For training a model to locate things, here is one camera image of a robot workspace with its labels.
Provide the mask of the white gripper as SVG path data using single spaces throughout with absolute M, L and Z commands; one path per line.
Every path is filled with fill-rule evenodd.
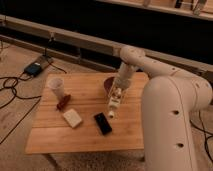
M 122 90 L 126 90 L 131 85 L 131 78 L 135 73 L 135 67 L 122 63 L 114 79 L 114 85 Z

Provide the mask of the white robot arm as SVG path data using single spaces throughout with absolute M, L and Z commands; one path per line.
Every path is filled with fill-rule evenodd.
M 141 112 L 147 171 L 198 171 L 189 115 L 206 108 L 213 88 L 203 77 L 125 45 L 115 84 L 126 87 L 136 67 L 149 77 L 142 90 Z

